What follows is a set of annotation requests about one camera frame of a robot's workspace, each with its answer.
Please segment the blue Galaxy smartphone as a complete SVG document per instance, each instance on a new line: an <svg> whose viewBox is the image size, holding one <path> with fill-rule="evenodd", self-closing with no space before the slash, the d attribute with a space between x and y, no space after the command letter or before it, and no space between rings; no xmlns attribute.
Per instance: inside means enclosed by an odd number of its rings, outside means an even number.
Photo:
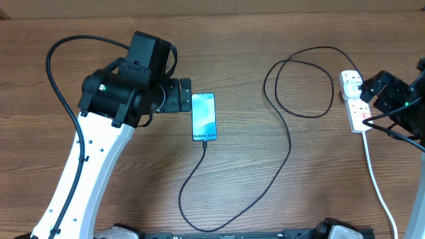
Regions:
<svg viewBox="0 0 425 239"><path fill-rule="evenodd" d="M191 99L193 141L216 140L215 95L213 93L193 94Z"/></svg>

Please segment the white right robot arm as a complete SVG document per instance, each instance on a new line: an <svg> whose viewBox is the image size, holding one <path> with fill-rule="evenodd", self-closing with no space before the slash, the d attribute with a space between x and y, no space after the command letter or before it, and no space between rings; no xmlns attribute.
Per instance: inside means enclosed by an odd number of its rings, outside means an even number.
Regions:
<svg viewBox="0 0 425 239"><path fill-rule="evenodd" d="M390 72L381 70L365 80L359 89L360 99L381 114L363 120L363 124L386 133L390 137L411 144L424 152L424 57L416 68L418 77L407 84Z"/></svg>

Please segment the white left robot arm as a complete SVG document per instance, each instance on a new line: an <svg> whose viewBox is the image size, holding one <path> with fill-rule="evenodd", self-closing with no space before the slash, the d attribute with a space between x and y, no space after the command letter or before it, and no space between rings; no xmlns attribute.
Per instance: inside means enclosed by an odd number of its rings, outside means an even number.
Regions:
<svg viewBox="0 0 425 239"><path fill-rule="evenodd" d="M191 111L191 81L174 78L169 58L177 49L137 31L126 56L87 76L76 135L52 200L29 238L143 238L125 224L95 231L95 221L115 164L141 117Z"/></svg>

